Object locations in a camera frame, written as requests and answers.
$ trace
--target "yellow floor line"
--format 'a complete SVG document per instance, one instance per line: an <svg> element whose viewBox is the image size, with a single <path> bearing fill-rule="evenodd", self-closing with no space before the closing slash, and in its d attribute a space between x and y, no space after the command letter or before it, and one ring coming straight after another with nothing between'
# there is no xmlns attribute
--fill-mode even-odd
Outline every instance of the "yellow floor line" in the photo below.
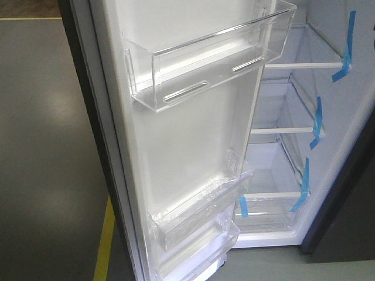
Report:
<svg viewBox="0 0 375 281"><path fill-rule="evenodd" d="M103 228L101 230L99 250L98 250L98 256L96 259L93 281L106 281L107 280L114 224L115 224L115 215L113 213L111 200L108 197L107 207L105 208Z"/></svg>
<svg viewBox="0 0 375 281"><path fill-rule="evenodd" d="M34 20L34 19L61 19L61 18L0 18L0 20Z"/></svg>

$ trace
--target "blue tape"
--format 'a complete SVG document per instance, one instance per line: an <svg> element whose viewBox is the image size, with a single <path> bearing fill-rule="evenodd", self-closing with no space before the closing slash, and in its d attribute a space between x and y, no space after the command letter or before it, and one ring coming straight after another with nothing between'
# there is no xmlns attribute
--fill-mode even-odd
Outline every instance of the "blue tape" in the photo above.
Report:
<svg viewBox="0 0 375 281"><path fill-rule="evenodd" d="M355 20L356 11L351 11L349 17L349 28L347 30L346 50L344 55L344 61L342 63L342 69L339 72L332 75L333 82L340 80L342 77L346 76L350 71L350 66L352 64L353 57L353 31Z"/></svg>
<svg viewBox="0 0 375 281"><path fill-rule="evenodd" d="M308 194L309 194L309 170L310 170L310 160L306 158L306 165L304 176L302 178L302 186L301 186L301 196L299 197L298 201L293 205L290 212L296 212L300 206L306 201Z"/></svg>
<svg viewBox="0 0 375 281"><path fill-rule="evenodd" d="M318 106L316 107L315 122L312 130L315 139L310 143L310 149L314 149L314 147L321 141L321 129L323 125L323 106L321 97L316 98L316 104Z"/></svg>
<svg viewBox="0 0 375 281"><path fill-rule="evenodd" d="M244 196L241 196L239 199L240 207L241 207L241 215L244 218L248 217L248 209L247 209L247 203L246 198Z"/></svg>

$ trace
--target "concrete floor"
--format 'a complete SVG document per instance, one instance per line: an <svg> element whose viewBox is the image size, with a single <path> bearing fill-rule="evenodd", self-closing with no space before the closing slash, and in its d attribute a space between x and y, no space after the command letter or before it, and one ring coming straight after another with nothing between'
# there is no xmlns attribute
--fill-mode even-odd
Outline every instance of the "concrete floor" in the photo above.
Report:
<svg viewBox="0 0 375 281"><path fill-rule="evenodd" d="M92 280L107 191L60 20L0 22L0 280ZM375 261L230 251L210 281L375 280ZM118 231L108 281L126 280Z"/></svg>

